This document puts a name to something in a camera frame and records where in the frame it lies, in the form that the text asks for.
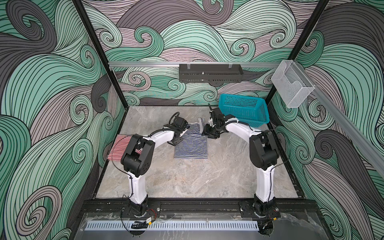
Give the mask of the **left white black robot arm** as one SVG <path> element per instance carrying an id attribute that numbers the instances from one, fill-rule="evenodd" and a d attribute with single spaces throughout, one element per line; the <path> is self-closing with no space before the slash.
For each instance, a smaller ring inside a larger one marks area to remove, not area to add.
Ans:
<path id="1" fill-rule="evenodd" d="M 156 148 L 163 144 L 177 146 L 183 140 L 184 129 L 164 127 L 147 136 L 132 135 L 121 158 L 124 171 L 129 176 L 131 195 L 129 200 L 134 206 L 141 207 L 148 199 L 145 174 L 148 172 Z"/>

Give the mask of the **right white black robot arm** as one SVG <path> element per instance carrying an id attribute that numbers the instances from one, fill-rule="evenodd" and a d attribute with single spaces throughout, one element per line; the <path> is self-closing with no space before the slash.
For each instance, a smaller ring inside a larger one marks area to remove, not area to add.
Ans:
<path id="1" fill-rule="evenodd" d="M 204 126 L 202 135 L 209 139 L 218 139 L 221 134 L 233 133 L 249 146 L 249 158 L 257 168 L 257 189 L 255 209 L 262 213 L 273 208 L 274 171 L 280 153 L 271 131 L 262 131 L 238 120 L 233 115 L 224 115 L 219 108 L 210 108 L 210 120 Z"/>

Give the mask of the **navy white striped tank top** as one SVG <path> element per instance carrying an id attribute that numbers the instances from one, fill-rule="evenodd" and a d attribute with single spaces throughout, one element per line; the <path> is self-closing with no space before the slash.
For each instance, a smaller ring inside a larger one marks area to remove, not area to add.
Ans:
<path id="1" fill-rule="evenodd" d="M 182 135 L 183 140 L 175 147 L 175 159 L 207 159 L 208 141 L 203 136 L 204 118 L 198 118 L 190 124 L 190 128 Z"/>

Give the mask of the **teal plastic basket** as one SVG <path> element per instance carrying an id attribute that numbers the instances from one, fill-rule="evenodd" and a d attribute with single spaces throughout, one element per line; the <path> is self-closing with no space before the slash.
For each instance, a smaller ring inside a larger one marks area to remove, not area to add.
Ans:
<path id="1" fill-rule="evenodd" d="M 252 128 L 270 122 L 266 101 L 262 98 L 221 94 L 219 108 L 224 115 L 233 115 Z"/>

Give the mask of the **red white striped tank top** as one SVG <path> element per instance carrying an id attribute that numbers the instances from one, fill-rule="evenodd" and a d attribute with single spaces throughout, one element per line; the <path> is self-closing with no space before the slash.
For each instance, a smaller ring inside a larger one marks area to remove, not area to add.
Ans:
<path id="1" fill-rule="evenodd" d="M 132 135 L 117 135 L 114 144 L 108 154 L 109 161 L 121 161 L 124 152 L 132 138 Z"/>

